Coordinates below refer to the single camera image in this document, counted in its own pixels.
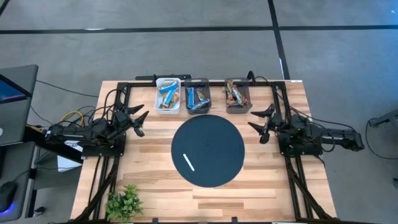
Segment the potted plant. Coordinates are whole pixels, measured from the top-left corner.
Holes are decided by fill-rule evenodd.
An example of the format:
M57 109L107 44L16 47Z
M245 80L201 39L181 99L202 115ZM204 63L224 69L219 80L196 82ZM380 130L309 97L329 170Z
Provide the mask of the potted plant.
M113 219L126 223L138 213L143 215L142 208L140 208L142 202L136 194L136 186L129 184L125 185L124 188L124 194L109 194L109 200L106 203L108 222Z

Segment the wooden tabletop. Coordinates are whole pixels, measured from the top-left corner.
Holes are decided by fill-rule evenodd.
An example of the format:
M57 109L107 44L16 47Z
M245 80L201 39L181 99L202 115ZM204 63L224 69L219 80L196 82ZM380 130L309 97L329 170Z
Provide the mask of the wooden tabletop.
M104 105L105 95L115 89L117 83L103 82L98 108ZM303 83L286 81L286 86L291 106L310 114ZM132 222L151 222L152 218L159 218L160 222L230 222L231 217L237 217L240 222L295 220L285 162L277 139L271 133L267 144L259 144L258 133L248 125L248 121L263 125L265 119L250 113L227 114L224 87L210 88L209 114L222 116L237 127L244 139L245 158L242 170L231 182L215 188L198 187L177 172L171 157L173 136L192 115L184 106L180 114L158 114L154 109L155 92L155 87L134 87L129 100L129 106L145 104L134 117L149 110L143 128L145 136L139 138L132 129L127 131L126 149L119 163L117 190L122 191L126 184L136 184L138 196L144 202L144 215ZM266 86L250 87L250 96L253 104L250 111L265 110L273 103L272 91ZM185 105L185 94L182 94L181 105ZM71 218L77 217L87 206L97 159L91 157L83 163ZM309 191L327 213L335 216L323 164L313 156L302 156L302 160ZM298 197L304 217L305 207L299 190ZM100 218L104 217L106 200L107 197L103 197Z

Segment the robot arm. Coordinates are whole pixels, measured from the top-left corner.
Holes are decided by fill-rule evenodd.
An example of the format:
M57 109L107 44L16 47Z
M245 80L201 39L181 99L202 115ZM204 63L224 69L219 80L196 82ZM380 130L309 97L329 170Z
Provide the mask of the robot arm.
M281 115L274 113L274 105L270 105L265 111L252 114L262 118L268 117L264 126L249 122L261 136L260 143L267 143L269 131L274 131L281 148L286 149L291 155L322 154L322 144L340 145L352 151L364 149L361 135L352 129L324 128L299 114L294 114L290 121L282 121Z
M78 141L81 147L85 146L113 146L115 140L125 134L130 128L134 128L139 137L143 137L142 124L149 111L137 119L132 119L131 114L139 111L144 105L126 108L120 102L116 103L117 111L111 124L105 118L94 120L87 127L65 127L56 124L49 127L45 140L49 143L64 143L65 141Z

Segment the concrete floor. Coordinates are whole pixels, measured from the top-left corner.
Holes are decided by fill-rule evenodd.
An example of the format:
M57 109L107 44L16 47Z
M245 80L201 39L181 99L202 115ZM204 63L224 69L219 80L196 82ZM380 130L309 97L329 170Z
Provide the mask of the concrete floor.
M277 0L280 26L398 24L398 1ZM269 26L267 1L184 0L11 0L0 29L84 29L178 26ZM352 125L364 134L366 121L398 107L397 30L282 31L291 79L304 81L316 118ZM0 67L39 66L38 79L87 94L98 94L103 80L133 80L138 75L186 74L241 77L248 70L282 79L273 31L150 34L0 35ZM32 106L58 121L67 111L96 105L96 99L38 83ZM29 123L45 122L29 115ZM374 150L398 157L397 131L372 129ZM325 155L338 216L343 220L396 223L398 161L369 150L337 147ZM14 223L64 222L73 203L78 172L69 183L39 192L44 216Z

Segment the plastic container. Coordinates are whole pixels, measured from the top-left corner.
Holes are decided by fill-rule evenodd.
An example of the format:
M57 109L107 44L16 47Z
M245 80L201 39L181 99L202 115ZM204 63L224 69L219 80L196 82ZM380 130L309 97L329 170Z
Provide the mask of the plastic container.
M205 99L209 99L210 102L207 103L205 106L199 109L191 110L188 108L188 90L187 88L202 88L203 95ZM196 93L194 95L194 104L199 103L199 97ZM211 108L211 97L210 97L210 86L209 80L207 78L194 78L194 79L187 79L185 80L185 107L189 114L205 114L209 112Z
M160 109L159 106L162 104L163 95L156 90L155 105L154 108L159 114L179 114L180 102L181 102L181 80L179 78L158 78L156 80L156 88L165 87L173 84L174 81L178 81L177 92L180 94L177 103L174 108L171 109Z
M242 94L242 96L246 96L248 99L248 103L244 106L241 105L236 105L236 106L228 106L226 103L226 99L228 97L227 94L227 81L228 80L233 80L233 85L238 86L239 92ZM249 94L249 80L247 78L227 78L225 80L225 107L226 107L226 112L230 114L243 114L247 113L250 108L252 108L252 104L250 101L250 94Z

